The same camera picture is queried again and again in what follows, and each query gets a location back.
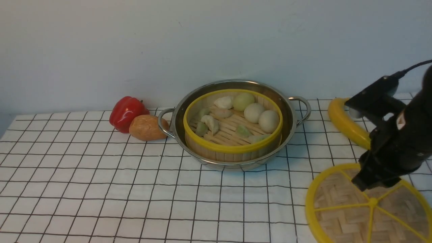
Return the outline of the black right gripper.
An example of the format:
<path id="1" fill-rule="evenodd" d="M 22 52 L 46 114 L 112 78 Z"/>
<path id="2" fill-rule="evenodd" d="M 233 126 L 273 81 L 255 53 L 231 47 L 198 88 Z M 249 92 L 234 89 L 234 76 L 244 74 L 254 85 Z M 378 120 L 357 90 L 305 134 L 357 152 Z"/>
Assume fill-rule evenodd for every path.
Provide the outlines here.
<path id="1" fill-rule="evenodd" d="M 371 148 L 360 157 L 360 171 L 351 180 L 360 190 L 395 186 L 401 176 L 415 172 L 429 158 L 429 119 L 391 118 L 372 131 Z"/>

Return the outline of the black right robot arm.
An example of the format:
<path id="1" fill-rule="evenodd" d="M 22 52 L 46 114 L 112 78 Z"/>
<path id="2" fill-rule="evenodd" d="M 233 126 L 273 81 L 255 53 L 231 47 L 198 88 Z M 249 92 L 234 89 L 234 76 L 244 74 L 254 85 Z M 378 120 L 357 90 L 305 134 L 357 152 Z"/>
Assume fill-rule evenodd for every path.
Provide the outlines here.
<path id="1" fill-rule="evenodd" d="M 429 65 L 421 90 L 405 104 L 394 98 L 399 80 L 409 71 Z M 403 175 L 415 172 L 432 154 L 431 61 L 417 63 L 392 75 L 382 76 L 345 102 L 366 117 L 375 128 L 369 133 L 370 148 L 359 159 L 360 171 L 352 183 L 361 191 L 395 186 Z"/>

